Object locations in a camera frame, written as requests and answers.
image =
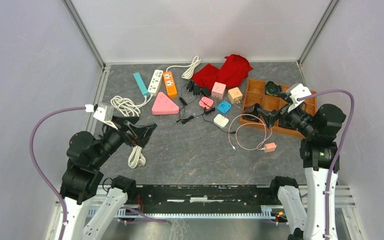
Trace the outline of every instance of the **teal power strip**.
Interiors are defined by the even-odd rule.
[[[142,80],[142,77],[141,75],[139,74],[139,72],[135,72],[133,73],[133,76],[134,76],[134,79],[136,80],[136,83],[137,85],[139,86],[139,89],[140,91],[142,92],[142,95],[144,97],[149,97],[150,96],[150,93],[148,92],[148,89],[147,87],[145,86],[145,83],[144,81]]]

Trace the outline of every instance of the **white coiled cord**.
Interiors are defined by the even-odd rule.
[[[181,75],[181,78],[182,79],[191,79],[192,76],[194,75],[194,70],[195,68],[201,63],[201,59],[200,59],[200,56],[196,55],[193,60],[192,60],[192,63],[189,64],[189,65],[186,65],[186,66],[179,66],[179,65],[173,65],[173,66],[169,66],[167,67],[167,70],[165,70],[166,72],[169,71],[170,68],[188,68],[186,69],[186,71],[184,71],[184,73]]]
[[[138,116],[141,113],[140,108],[150,102],[153,95],[149,96],[149,99],[145,96],[145,101],[142,104],[136,105],[131,99],[123,98],[121,96],[115,96],[111,99],[111,105],[117,109],[125,117]],[[147,163],[147,159],[142,154],[142,147],[135,146],[128,157],[128,166],[131,169],[137,166],[144,166]]]

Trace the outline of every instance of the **wooden cube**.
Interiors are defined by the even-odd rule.
[[[225,90],[226,90],[226,84],[215,82],[211,90],[211,97],[216,99],[223,99]]]
[[[232,89],[229,89],[229,91],[227,91],[227,98],[232,104],[240,103],[242,100],[242,96],[243,95],[241,90],[239,90],[239,87],[234,87]]]

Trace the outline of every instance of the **pink cube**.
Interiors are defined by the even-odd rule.
[[[226,90],[226,84],[215,82],[211,90],[211,97],[216,99],[223,99],[225,90]]]

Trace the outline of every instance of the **pink triangular object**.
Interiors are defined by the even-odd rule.
[[[153,115],[168,115],[168,114],[178,114],[179,106],[176,105],[168,96],[166,96],[162,91],[158,93],[155,98],[155,102],[152,106]]]

